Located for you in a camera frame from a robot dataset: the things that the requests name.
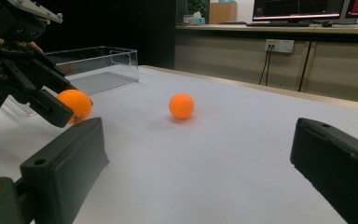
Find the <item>wooden cabinet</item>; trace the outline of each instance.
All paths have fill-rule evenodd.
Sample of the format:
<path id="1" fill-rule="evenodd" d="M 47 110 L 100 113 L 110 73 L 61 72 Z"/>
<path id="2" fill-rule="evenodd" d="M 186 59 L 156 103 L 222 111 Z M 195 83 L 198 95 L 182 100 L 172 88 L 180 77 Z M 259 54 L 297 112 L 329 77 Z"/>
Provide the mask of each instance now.
<path id="1" fill-rule="evenodd" d="M 266 39 L 293 52 L 268 57 Z M 175 42 L 175 70 L 358 102 L 358 26 L 187 26 Z"/>
<path id="2" fill-rule="evenodd" d="M 237 20 L 237 3 L 211 3 L 209 10 L 209 23 L 219 24 L 222 21 Z"/>

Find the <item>box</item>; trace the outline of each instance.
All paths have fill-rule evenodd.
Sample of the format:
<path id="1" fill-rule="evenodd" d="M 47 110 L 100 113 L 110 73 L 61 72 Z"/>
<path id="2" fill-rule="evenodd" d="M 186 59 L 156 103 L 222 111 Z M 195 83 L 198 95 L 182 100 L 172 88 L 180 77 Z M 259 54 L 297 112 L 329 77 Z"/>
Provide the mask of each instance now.
<path id="1" fill-rule="evenodd" d="M 190 25 L 201 25 L 205 24 L 205 18 L 192 18 L 190 20 Z"/>
<path id="2" fill-rule="evenodd" d="M 193 15 L 184 15 L 183 23 L 190 24 L 191 19 L 193 19 Z"/>
<path id="3" fill-rule="evenodd" d="M 45 56 L 65 73 L 73 86 L 88 96 L 139 81 L 135 49 L 101 46 L 54 51 Z M 7 101 L 26 115 L 35 114 L 29 105 L 19 104 L 11 96 Z"/>

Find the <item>black mechanical part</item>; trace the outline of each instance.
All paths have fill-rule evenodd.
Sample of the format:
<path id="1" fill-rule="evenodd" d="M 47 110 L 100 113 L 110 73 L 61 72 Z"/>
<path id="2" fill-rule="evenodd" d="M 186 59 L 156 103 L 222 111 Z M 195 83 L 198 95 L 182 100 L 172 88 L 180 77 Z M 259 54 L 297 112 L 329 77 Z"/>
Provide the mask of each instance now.
<path id="1" fill-rule="evenodd" d="M 301 118 L 290 161 L 348 223 L 358 224 L 358 139 Z"/>
<path id="2" fill-rule="evenodd" d="M 16 183 L 0 177 L 0 224 L 71 224 L 109 160 L 101 118 L 71 126 L 21 165 Z"/>
<path id="3" fill-rule="evenodd" d="M 73 111 L 50 92 L 75 89 L 64 73 L 26 43 L 46 30 L 47 20 L 0 0 L 0 107 L 9 95 L 49 123 L 64 127 Z"/>

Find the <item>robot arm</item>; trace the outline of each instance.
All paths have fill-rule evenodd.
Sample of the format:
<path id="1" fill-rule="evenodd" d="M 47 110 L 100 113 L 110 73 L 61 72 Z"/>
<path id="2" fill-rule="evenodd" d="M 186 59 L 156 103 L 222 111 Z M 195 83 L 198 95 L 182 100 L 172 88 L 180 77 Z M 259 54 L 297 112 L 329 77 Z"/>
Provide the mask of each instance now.
<path id="1" fill-rule="evenodd" d="M 29 0 L 0 0 L 0 107 L 9 95 L 49 123 L 64 127 L 73 111 L 44 88 L 57 93 L 75 89 L 64 73 L 26 43 L 46 31 L 55 15 Z"/>

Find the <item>wall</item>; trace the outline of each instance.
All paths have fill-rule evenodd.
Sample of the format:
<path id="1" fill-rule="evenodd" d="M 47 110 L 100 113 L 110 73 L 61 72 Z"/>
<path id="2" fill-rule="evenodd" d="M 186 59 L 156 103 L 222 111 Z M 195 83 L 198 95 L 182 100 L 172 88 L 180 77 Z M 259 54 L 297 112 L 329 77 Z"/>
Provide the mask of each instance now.
<path id="1" fill-rule="evenodd" d="M 237 2 L 237 21 L 251 22 L 253 16 L 254 0 L 236 0 Z"/>
<path id="2" fill-rule="evenodd" d="M 62 24 L 52 22 L 35 41 L 45 52 L 96 46 L 137 49 L 139 64 L 173 69 L 176 0 L 38 2 L 63 15 Z"/>

